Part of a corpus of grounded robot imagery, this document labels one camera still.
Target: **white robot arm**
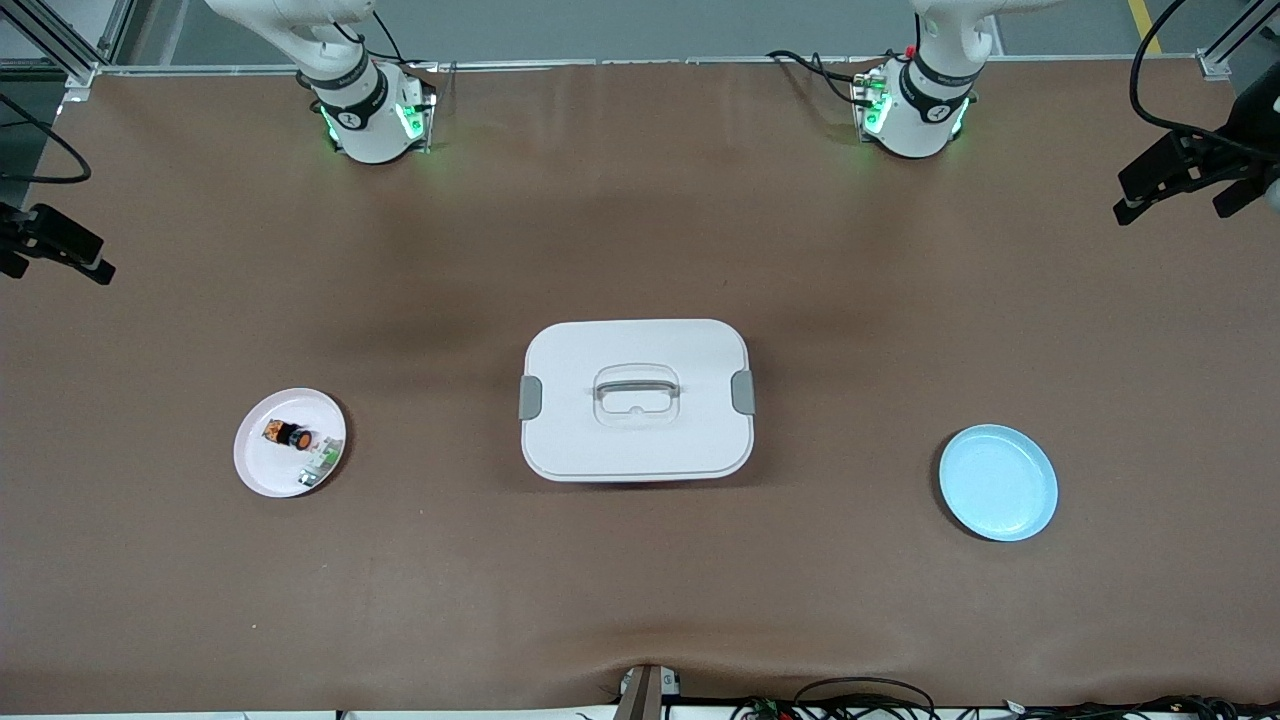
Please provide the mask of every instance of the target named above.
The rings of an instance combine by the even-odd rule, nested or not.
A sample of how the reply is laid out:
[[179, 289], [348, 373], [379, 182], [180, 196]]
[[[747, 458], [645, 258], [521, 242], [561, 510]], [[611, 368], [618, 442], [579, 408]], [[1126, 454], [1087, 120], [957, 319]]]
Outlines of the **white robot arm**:
[[355, 32], [337, 26], [374, 13], [374, 0], [206, 0], [298, 65], [320, 99], [339, 149], [361, 163], [387, 163], [426, 143], [434, 92], [392, 63], [375, 63]]
[[969, 91], [982, 72], [995, 38], [983, 27], [988, 15], [1038, 10], [1062, 0], [910, 0], [920, 22], [920, 40], [908, 59], [891, 59], [872, 70], [855, 90], [863, 135], [905, 158], [942, 150], [960, 129]]

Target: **white container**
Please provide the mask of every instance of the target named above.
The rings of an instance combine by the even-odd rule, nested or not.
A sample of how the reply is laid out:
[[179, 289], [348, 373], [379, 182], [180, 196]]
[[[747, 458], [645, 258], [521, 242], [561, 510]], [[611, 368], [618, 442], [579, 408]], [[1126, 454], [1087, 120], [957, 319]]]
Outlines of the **white container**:
[[755, 441], [742, 336], [719, 320], [552, 325], [529, 345], [521, 446], [571, 483], [722, 478]]

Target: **table surface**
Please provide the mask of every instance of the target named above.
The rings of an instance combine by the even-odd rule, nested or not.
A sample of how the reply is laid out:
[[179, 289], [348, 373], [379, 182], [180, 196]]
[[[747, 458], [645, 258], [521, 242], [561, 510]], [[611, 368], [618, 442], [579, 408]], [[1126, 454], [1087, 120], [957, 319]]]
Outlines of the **table surface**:
[[[1149, 63], [1155, 109], [1230, 91]], [[576, 67], [442, 87], [429, 155], [332, 154], [292, 78], [101, 78], [45, 187], [115, 282], [0, 283], [0, 711], [488, 708], [879, 674], [942, 703], [1280, 692], [1280, 242], [1207, 193], [1119, 228], [1160, 132], [1124, 63], [992, 64], [934, 159], [820, 78]], [[46, 169], [69, 169], [50, 158]], [[564, 487], [520, 452], [529, 341], [708, 316], [746, 338], [736, 475]], [[306, 386], [353, 432], [317, 492], [232, 465]], [[1052, 457], [1039, 536], [948, 519], [941, 447]]]

